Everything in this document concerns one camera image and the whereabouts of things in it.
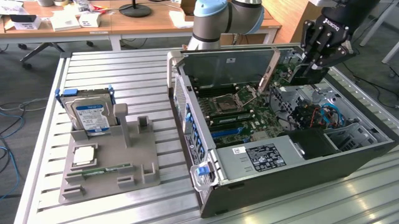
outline table leg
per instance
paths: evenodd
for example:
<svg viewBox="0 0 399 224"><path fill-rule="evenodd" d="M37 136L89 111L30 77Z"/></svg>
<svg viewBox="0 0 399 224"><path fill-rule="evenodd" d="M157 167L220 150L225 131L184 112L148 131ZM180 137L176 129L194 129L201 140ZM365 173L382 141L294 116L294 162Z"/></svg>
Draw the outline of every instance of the table leg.
<svg viewBox="0 0 399 224"><path fill-rule="evenodd" d="M397 53L397 51L399 51L399 42L396 43L396 45L393 46L392 50L388 52L386 56L381 60L381 62L384 64L386 64L389 62L389 60L392 59L392 57Z"/></svg>
<svg viewBox="0 0 399 224"><path fill-rule="evenodd" d="M117 51L121 50L120 48L120 35L109 35L109 41L110 41L110 45L112 45L112 51Z"/></svg>
<svg viewBox="0 0 399 224"><path fill-rule="evenodd" d="M265 33L262 44L270 44L274 41L274 35L276 35L277 29L266 29L266 30L268 30L268 32Z"/></svg>
<svg viewBox="0 0 399 224"><path fill-rule="evenodd" d="M381 23L385 21L386 16L389 15L390 11L393 10L393 8L397 5L399 0L394 0L393 3L389 5L389 7L386 8L386 10L384 11L384 13L380 15L378 20L376 21L376 23L373 24L370 30L368 31L364 39L360 42L360 46L364 47L364 45L366 44L368 40L370 39L372 35L374 34L376 30L378 29Z"/></svg>

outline floor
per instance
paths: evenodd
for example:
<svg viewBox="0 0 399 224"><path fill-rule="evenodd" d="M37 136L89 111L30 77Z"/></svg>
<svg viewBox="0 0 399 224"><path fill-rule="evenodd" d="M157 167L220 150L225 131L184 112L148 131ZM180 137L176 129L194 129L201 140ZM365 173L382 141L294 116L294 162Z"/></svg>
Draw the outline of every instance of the floor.
<svg viewBox="0 0 399 224"><path fill-rule="evenodd" d="M188 43L189 38L152 38L144 42L144 39L137 39L132 42L125 42L122 49L132 49L140 47L141 49L178 47ZM397 83L399 77L389 77L389 68L381 64L380 61L389 49L399 40L399 33L380 27L376 35L370 39L365 47L354 45L360 55L346 61L346 66L357 76L376 83L392 91L399 93ZM94 47L88 47L85 42L62 43L59 46L65 51L102 51L110 50L110 43L108 41L94 41ZM27 44L27 48L33 49L37 44ZM45 49L35 57L29 60L33 69L26 71L21 68L18 59L23 56L26 51L17 48L15 44L9 45L7 50L0 54L0 104L7 102L25 102L34 98L43 98L47 96L50 90L53 75L57 68L58 52L53 48ZM399 71L399 54L390 60L392 68ZM350 73L341 65L337 65L341 72L353 79ZM376 99L377 92L374 88L360 81L357 85L364 91ZM399 105L396 96L384 90L380 91L380 101L390 106ZM39 101L29 106L29 109L38 108L45 105L45 101ZM386 108L386 110L399 118L399 110ZM26 112L25 125L21 130L5 139L9 148L14 154L18 170L21 176L25 177L27 173L29 161L35 144L35 138L39 130L43 110ZM14 121L7 117L0 116L0 130L2 130ZM0 167L3 166L3 160L0 160ZM3 195L11 189L15 181L15 175L11 165L0 174L0 195ZM23 181L13 191L14 198L0 200L0 223L9 224L13 222L14 213L18 206L18 195L22 192Z"/></svg>

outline lamp base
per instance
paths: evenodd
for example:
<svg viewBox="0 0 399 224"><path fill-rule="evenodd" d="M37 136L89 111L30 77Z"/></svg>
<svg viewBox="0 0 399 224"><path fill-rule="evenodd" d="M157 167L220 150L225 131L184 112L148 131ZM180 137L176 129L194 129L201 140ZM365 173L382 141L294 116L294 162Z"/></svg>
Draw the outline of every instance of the lamp base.
<svg viewBox="0 0 399 224"><path fill-rule="evenodd" d="M136 8L133 8L132 4L126 4L120 6L118 12L128 17L144 17L150 14L152 10L148 6L140 4L136 5Z"/></svg>

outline white box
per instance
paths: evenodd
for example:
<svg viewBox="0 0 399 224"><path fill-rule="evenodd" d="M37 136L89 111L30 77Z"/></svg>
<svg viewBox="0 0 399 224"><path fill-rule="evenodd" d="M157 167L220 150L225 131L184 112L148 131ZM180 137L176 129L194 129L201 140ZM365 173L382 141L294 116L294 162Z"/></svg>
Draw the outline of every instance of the white box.
<svg viewBox="0 0 399 224"><path fill-rule="evenodd" d="M78 29L80 25L74 15L57 14L49 18L53 31Z"/></svg>
<svg viewBox="0 0 399 224"><path fill-rule="evenodd" d="M25 29L38 29L39 24L41 24L41 19L35 17L33 22L11 22L14 29L17 30L25 30Z"/></svg>
<svg viewBox="0 0 399 224"><path fill-rule="evenodd" d="M100 22L101 19L98 13L89 13L89 14L80 15L78 23L82 27L98 27Z"/></svg>

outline black cable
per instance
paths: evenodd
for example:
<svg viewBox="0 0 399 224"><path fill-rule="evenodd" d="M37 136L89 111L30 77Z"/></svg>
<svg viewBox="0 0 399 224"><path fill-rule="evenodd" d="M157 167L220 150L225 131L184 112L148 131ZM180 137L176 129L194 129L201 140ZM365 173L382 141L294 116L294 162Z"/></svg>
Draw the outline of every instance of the black cable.
<svg viewBox="0 0 399 224"><path fill-rule="evenodd" d="M7 105L7 104L18 104L18 105L22 105L23 107L21 107L22 109L22 113L19 115L19 117L23 117L23 114L25 114L25 105L22 103L17 103L17 102L11 102L11 103L5 103L5 104L1 104L0 107ZM18 122L19 118L15 119L15 121L7 126L7 128L5 128L0 134L2 134L7 129L10 129L10 127Z"/></svg>
<svg viewBox="0 0 399 224"><path fill-rule="evenodd" d="M152 2L162 2L162 1L170 1L170 0L148 0L148 1L152 1Z"/></svg>
<svg viewBox="0 0 399 224"><path fill-rule="evenodd" d="M393 74L399 77L397 72L392 69L392 67L388 65L390 71L393 72Z"/></svg>
<svg viewBox="0 0 399 224"><path fill-rule="evenodd" d="M128 41L128 42L133 42L134 40L136 40L136 38L134 38L133 40L130 40L130 41L129 41L129 40L126 40L126 39L122 39L122 41Z"/></svg>
<svg viewBox="0 0 399 224"><path fill-rule="evenodd" d="M388 7L393 4L393 1L394 1L394 0L390 1L390 3L388 4L386 8L384 9L384 11L381 11L380 15L378 15L376 18L373 18L372 20L378 20L381 14L386 11ZM364 35L365 31L369 29L369 27L370 27L372 25L373 25L373 23L370 22L370 24L368 25L368 27L362 30L360 36L358 36L358 37L356 38L356 40L353 41L353 44L354 44L354 42L360 39L360 37Z"/></svg>
<svg viewBox="0 0 399 224"><path fill-rule="evenodd" d="M382 104L382 105L384 105L385 107L388 107L388 108L394 108L393 106L385 105L385 104L380 101L380 90L377 89L377 87L381 88L384 91L388 91L389 93L394 94L394 96L396 96L396 100L399 100L399 95L397 95L397 93L394 93L394 92L390 91L389 89L381 87L380 85L376 85L374 83L369 82L369 81L365 80L364 78L360 78L358 76L356 76L354 73L353 73L353 71L348 68L348 66L345 65L344 62L342 62L342 65L344 65L344 67L346 68L346 70L350 72L350 74L353 75L354 78L357 78L358 80L366 82L366 83L376 89L376 91L377 91L377 97L376 97L377 102L378 102L380 104Z"/></svg>
<svg viewBox="0 0 399 224"><path fill-rule="evenodd" d="M142 46L144 46L144 44L145 44L146 40L148 40L148 38L145 38L145 40L144 40L142 44L141 44L141 45L140 45L137 48L140 48L140 47L142 47Z"/></svg>
<svg viewBox="0 0 399 224"><path fill-rule="evenodd" d="M0 195L0 197L3 197L2 199L5 199L5 198L15 198L15 197L21 197L21 196L22 196L22 194L6 195L5 197L3 197L3 195Z"/></svg>
<svg viewBox="0 0 399 224"><path fill-rule="evenodd" d="M5 48L3 48L3 50L0 48L0 53L2 53L3 51L6 51L6 49L7 49L7 44L6 44Z"/></svg>
<svg viewBox="0 0 399 224"><path fill-rule="evenodd" d="M5 106L5 105L9 105L9 104L18 104L18 105L22 105L22 106L21 106L22 113L19 114L19 117L23 117L25 112L26 112L26 110L25 110L25 105L23 105L22 103L11 102L11 103L1 104L0 107L2 107L2 106ZM14 124L17 123L18 120L19 120L19 118L17 118L15 121L14 121L14 122L13 122L13 123L11 123L11 124L10 124L10 125L1 131L1 132L0 132L0 141L2 142L3 147L7 149L6 153L0 157L0 159L2 159L3 156L7 154L6 162L5 162L3 167L0 169L0 173L5 170L5 168L6 168L7 164L9 164L10 154L13 154L13 152L11 152L11 150L10 150L10 147L7 146L7 144L6 144L6 142L5 142L5 140L3 140L2 136L1 136L1 134L2 134L7 129L10 129L10 128L14 126ZM25 180L23 176L19 174L17 164L15 164L15 169L17 169L18 176L21 177L22 180Z"/></svg>

